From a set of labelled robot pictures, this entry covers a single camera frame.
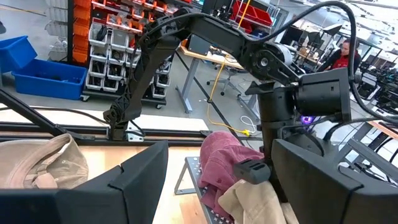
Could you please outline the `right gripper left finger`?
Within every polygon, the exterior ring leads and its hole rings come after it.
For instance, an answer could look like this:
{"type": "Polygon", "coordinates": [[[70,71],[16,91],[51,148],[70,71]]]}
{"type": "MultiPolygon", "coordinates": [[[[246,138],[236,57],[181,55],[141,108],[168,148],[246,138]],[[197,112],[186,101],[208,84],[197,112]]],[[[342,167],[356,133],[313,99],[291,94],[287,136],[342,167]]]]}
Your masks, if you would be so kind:
{"type": "Polygon", "coordinates": [[[152,224],[168,158],[160,141],[74,189],[0,190],[0,224],[152,224]]]}

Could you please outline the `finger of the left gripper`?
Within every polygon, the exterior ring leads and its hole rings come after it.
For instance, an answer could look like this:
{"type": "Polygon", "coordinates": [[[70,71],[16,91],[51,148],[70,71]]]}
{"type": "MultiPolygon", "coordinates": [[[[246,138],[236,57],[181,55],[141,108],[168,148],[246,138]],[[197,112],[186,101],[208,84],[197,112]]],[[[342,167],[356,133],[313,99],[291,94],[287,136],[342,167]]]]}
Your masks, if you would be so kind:
{"type": "Polygon", "coordinates": [[[271,170],[264,159],[246,159],[233,166],[233,173],[237,179],[250,184],[260,184],[269,180],[271,170]]]}

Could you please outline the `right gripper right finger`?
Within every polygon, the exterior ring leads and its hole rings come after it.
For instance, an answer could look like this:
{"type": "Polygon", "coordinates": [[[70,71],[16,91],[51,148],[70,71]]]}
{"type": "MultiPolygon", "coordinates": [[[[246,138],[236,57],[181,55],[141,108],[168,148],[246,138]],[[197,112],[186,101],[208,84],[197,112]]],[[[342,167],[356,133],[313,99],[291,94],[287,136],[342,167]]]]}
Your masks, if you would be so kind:
{"type": "Polygon", "coordinates": [[[281,139],[272,161],[299,224],[398,224],[398,187],[281,139]]]}

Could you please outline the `khaki baseball cap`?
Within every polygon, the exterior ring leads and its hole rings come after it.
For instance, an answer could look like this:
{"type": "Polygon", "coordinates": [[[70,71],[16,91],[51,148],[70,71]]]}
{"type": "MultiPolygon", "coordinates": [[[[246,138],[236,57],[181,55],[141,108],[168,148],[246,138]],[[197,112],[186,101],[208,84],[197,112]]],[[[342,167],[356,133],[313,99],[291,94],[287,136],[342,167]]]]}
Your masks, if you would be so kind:
{"type": "Polygon", "coordinates": [[[236,182],[219,199],[234,224],[299,224],[290,203],[282,203],[270,182],[236,182]]]}
{"type": "Polygon", "coordinates": [[[87,161],[70,134],[0,142],[0,189],[72,189],[86,182],[88,174],[87,161]]]}

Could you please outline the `maroon baseball cap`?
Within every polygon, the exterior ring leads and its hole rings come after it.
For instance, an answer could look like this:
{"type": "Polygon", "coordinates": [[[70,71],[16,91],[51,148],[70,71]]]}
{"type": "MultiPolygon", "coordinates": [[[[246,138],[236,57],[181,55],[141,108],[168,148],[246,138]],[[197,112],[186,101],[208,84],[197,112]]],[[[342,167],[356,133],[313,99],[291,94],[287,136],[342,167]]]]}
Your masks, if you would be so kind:
{"type": "Polygon", "coordinates": [[[201,202],[229,221],[233,218],[219,205],[218,199],[238,179],[233,166],[246,159],[262,159],[264,156],[250,147],[243,146],[231,133],[216,131],[208,135],[200,149],[200,188],[207,188],[201,202]]]}

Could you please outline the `grey office chair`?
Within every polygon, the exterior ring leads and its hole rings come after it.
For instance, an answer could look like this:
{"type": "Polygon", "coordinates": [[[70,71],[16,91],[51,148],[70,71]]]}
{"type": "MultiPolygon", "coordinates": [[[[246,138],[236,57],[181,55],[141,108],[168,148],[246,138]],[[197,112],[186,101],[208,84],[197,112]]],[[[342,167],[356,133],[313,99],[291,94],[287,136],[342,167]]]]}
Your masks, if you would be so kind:
{"type": "Polygon", "coordinates": [[[224,96],[227,87],[232,88],[234,91],[238,92],[238,94],[240,95],[241,91],[237,88],[236,85],[234,85],[231,82],[231,78],[235,77],[238,74],[246,73],[246,71],[243,70],[243,69],[239,69],[239,68],[236,68],[236,67],[230,67],[230,66],[227,66],[224,69],[227,71],[228,77],[227,78],[221,78],[221,79],[218,80],[218,83],[221,83],[221,84],[224,85],[223,89],[220,91],[220,95],[224,96]]]}

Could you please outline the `grey perforated metal stand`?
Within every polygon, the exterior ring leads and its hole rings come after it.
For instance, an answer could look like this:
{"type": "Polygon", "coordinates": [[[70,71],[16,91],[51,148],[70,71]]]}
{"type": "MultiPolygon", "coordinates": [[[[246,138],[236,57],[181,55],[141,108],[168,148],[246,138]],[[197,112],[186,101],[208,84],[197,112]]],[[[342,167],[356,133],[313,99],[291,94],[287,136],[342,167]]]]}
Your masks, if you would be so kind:
{"type": "MultiPolygon", "coordinates": [[[[177,183],[174,187],[175,195],[188,195],[188,194],[196,194],[199,199],[204,196],[207,191],[207,187],[200,188],[197,184],[198,179],[201,177],[201,166],[200,166],[200,158],[199,157],[186,157],[184,165],[182,167],[181,173],[177,180],[177,183]],[[190,179],[193,184],[193,188],[191,189],[181,189],[180,184],[182,183],[183,177],[185,173],[188,172],[190,179]]],[[[201,208],[203,210],[205,219],[207,224],[235,224],[235,222],[221,216],[216,213],[212,208],[206,206],[204,203],[200,203],[201,208]]]]}

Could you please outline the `person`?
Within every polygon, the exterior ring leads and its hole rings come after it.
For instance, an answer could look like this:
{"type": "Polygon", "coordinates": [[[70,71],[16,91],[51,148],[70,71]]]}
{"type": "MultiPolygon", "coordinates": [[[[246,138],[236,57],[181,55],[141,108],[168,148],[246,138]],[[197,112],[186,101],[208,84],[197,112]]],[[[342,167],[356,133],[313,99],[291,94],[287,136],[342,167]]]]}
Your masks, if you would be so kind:
{"type": "MultiPolygon", "coordinates": [[[[335,51],[326,62],[317,70],[317,72],[322,72],[325,70],[333,70],[337,68],[343,68],[348,66],[349,62],[349,43],[351,39],[346,39],[343,42],[342,47],[335,51]]],[[[359,64],[361,62],[361,56],[358,53],[359,42],[356,41],[355,53],[354,53],[354,72],[357,71],[359,64]]]]}

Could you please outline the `wooden desk grey legs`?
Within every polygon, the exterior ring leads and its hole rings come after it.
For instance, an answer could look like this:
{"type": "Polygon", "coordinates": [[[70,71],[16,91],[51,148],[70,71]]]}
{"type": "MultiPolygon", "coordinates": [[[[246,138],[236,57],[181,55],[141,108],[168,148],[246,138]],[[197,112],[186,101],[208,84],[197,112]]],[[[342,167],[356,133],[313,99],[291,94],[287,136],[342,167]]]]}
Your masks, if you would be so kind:
{"type": "MultiPolygon", "coordinates": [[[[181,56],[179,56],[179,54],[176,54],[177,57],[180,59],[180,61],[183,63],[183,65],[185,66],[185,68],[188,71],[188,74],[187,74],[187,77],[185,79],[185,83],[183,84],[182,89],[180,89],[179,87],[176,86],[176,90],[179,93],[179,97],[182,101],[182,105],[184,106],[185,112],[187,114],[189,114],[193,111],[193,109],[189,102],[188,94],[190,92],[192,83],[195,79],[195,74],[196,74],[199,63],[201,61],[209,61],[214,64],[221,64],[224,62],[224,59],[220,55],[214,55],[211,53],[207,53],[207,55],[201,55],[201,54],[197,54],[195,52],[191,52],[183,45],[180,46],[180,50],[182,51],[182,53],[184,55],[192,57],[192,62],[190,64],[190,66],[188,67],[186,65],[186,63],[183,61],[183,59],[181,58],[181,56]]],[[[241,104],[241,106],[243,108],[245,108],[246,110],[248,110],[252,114],[252,116],[257,116],[257,117],[259,116],[258,104],[257,104],[256,97],[254,95],[247,96],[243,92],[241,92],[240,95],[238,94],[237,99],[238,99],[238,102],[241,104]]]]}

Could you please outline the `shelf with red bins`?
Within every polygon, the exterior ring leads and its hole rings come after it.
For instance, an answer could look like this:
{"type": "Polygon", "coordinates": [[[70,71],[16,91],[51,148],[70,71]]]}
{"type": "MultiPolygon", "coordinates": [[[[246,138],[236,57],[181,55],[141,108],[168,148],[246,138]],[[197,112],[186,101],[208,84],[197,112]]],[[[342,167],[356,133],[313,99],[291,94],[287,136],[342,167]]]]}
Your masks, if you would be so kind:
{"type": "Polygon", "coordinates": [[[233,0],[230,21],[247,34],[270,34],[280,9],[263,0],[233,0]]]}

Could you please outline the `large blue plastic bin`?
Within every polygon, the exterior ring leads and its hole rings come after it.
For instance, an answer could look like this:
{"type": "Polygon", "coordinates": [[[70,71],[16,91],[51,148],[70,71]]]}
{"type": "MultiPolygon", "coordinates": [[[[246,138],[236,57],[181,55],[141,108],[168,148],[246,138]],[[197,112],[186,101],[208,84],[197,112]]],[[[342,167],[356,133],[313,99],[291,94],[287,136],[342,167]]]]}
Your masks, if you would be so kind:
{"type": "Polygon", "coordinates": [[[87,69],[65,63],[34,59],[13,71],[18,93],[79,100],[87,69]]]}

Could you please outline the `storage rack with bins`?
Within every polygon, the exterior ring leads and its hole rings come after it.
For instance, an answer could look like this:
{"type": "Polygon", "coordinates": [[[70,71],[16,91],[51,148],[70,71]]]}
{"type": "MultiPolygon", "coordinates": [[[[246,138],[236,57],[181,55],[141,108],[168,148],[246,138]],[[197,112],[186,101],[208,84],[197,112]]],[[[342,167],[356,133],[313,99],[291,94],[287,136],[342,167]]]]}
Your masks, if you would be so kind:
{"type": "Polygon", "coordinates": [[[81,101],[115,99],[141,54],[137,40],[146,24],[195,0],[66,0],[67,62],[88,72],[81,101]]]}

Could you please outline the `small blue plastic bin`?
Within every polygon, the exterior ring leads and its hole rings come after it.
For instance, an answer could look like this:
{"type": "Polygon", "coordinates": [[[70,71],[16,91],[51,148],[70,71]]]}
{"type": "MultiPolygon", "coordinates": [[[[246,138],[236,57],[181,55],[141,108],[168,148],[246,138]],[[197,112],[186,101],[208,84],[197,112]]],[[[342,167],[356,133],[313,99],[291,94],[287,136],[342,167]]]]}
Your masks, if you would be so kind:
{"type": "Polygon", "coordinates": [[[2,73],[25,67],[37,56],[27,35],[0,40],[0,71],[2,73]]]}

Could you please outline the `black aluminium table frame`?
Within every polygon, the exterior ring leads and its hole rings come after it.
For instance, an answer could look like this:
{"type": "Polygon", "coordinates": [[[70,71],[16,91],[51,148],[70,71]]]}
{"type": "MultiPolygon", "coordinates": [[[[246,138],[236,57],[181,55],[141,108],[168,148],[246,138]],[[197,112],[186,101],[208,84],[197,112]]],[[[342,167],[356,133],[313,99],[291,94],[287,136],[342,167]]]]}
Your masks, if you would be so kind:
{"type": "Polygon", "coordinates": [[[71,134],[83,146],[150,146],[160,141],[168,141],[170,146],[200,146],[212,132],[207,130],[183,131],[172,129],[145,129],[145,136],[136,136],[132,127],[118,132],[121,137],[113,139],[112,130],[107,126],[84,126],[55,124],[38,113],[20,99],[0,88],[0,103],[7,110],[21,115],[27,123],[2,121],[0,116],[0,142],[23,139],[50,139],[61,134],[71,134]]]}

